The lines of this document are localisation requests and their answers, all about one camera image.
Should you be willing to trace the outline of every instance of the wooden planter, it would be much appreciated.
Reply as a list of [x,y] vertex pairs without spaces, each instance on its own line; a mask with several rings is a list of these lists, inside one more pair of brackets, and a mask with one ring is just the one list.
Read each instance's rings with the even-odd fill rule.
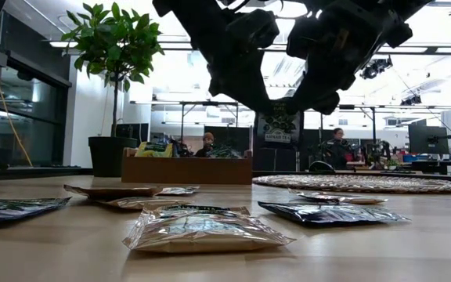
[[135,157],[135,152],[124,150],[123,183],[251,185],[251,157]]

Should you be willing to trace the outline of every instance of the wooden table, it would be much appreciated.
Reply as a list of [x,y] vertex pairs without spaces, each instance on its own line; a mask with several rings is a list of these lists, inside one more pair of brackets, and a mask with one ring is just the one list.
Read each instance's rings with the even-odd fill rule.
[[[120,186],[119,179],[71,176],[0,181],[0,198],[66,197],[64,183]],[[295,242],[264,251],[144,255],[121,240],[138,213],[74,196],[69,205],[0,229],[3,281],[451,281],[451,195],[382,195],[411,223],[309,229],[278,218],[256,201],[295,198],[262,186],[202,186],[198,204],[247,206]]]

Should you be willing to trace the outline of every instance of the woven placemat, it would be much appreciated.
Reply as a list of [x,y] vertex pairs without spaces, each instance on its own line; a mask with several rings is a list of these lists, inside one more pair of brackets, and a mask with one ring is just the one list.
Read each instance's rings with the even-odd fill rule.
[[292,189],[363,193],[451,193],[451,181],[368,175],[272,175],[255,184]]

